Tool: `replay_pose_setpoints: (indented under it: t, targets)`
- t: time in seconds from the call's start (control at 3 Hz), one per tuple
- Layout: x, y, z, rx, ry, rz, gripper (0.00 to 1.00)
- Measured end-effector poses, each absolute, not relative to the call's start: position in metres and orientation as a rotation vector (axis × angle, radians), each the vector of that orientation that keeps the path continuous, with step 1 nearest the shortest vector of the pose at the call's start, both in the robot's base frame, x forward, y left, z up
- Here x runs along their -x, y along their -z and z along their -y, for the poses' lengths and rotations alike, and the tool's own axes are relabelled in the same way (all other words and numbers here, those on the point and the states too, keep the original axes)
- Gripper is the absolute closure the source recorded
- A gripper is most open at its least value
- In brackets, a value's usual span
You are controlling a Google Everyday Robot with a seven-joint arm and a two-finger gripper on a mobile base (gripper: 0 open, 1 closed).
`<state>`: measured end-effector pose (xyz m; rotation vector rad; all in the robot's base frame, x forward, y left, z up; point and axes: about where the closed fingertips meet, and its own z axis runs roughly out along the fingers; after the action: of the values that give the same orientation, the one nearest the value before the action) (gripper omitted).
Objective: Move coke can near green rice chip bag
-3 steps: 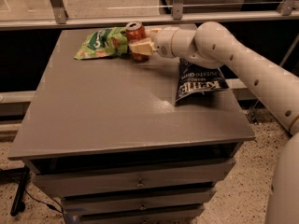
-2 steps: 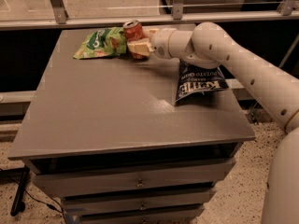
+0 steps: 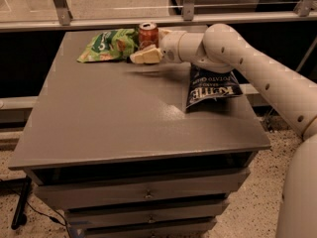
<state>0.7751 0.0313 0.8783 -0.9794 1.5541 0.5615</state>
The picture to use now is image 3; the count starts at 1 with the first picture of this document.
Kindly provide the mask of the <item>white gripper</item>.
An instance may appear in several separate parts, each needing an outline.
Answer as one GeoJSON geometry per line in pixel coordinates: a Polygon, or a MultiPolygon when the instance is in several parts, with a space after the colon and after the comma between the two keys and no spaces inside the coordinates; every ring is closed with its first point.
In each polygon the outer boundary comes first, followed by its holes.
{"type": "Polygon", "coordinates": [[[180,40],[186,34],[185,31],[171,31],[169,29],[158,29],[158,38],[161,40],[159,48],[150,45],[130,55],[130,60],[136,64],[159,63],[162,57],[167,62],[182,63],[180,56],[180,40]]]}

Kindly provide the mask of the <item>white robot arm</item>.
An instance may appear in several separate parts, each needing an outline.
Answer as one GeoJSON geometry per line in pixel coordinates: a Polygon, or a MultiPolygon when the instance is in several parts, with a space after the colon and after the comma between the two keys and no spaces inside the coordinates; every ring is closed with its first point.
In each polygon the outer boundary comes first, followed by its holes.
{"type": "Polygon", "coordinates": [[[252,47],[232,27],[203,33],[139,25],[134,63],[188,61],[224,73],[236,69],[303,139],[290,161],[282,191],[276,238],[317,238],[317,84],[252,47]]]}

